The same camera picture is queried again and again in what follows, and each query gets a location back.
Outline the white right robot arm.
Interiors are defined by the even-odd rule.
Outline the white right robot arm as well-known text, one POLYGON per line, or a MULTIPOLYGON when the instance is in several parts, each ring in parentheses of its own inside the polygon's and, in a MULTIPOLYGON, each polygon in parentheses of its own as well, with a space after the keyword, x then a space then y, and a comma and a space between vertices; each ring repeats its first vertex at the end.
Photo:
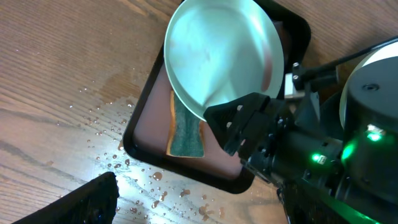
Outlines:
POLYGON ((338 119, 317 93, 349 57, 315 68, 294 63, 293 97, 251 93, 206 109, 220 147, 277 187, 289 223, 397 222, 396 38, 355 53, 338 119))

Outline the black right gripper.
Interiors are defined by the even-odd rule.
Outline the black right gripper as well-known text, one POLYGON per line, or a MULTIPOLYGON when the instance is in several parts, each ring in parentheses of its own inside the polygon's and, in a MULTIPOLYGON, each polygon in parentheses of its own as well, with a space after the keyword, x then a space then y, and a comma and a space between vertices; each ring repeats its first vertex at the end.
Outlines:
POLYGON ((233 156, 239 149, 244 167, 266 182, 303 179, 324 187, 343 171, 342 143, 320 129, 317 109, 305 100, 291 112, 282 100, 250 93, 210 106, 203 116, 224 152, 233 156))

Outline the light green plate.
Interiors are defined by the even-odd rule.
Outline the light green plate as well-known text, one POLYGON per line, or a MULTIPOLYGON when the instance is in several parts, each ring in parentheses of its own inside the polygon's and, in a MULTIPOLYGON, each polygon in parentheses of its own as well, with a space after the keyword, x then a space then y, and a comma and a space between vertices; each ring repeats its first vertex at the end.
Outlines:
POLYGON ((164 41, 175 94, 197 118, 250 93, 277 97, 284 53, 277 30, 253 0, 184 0, 164 41))

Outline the orange green scrub sponge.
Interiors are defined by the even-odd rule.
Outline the orange green scrub sponge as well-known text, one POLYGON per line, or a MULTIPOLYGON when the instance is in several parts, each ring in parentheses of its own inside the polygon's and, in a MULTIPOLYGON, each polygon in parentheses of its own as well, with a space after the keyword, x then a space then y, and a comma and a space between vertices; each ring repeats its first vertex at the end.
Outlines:
POLYGON ((205 156, 204 122, 197 118, 170 92, 170 126, 166 155, 201 158, 205 156))

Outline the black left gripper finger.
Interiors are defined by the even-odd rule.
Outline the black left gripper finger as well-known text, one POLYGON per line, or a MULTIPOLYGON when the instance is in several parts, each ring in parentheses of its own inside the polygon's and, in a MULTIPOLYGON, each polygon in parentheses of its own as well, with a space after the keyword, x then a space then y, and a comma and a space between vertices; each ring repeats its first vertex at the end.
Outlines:
POLYGON ((116 215, 118 197, 116 175, 105 172, 13 224, 109 224, 116 215))

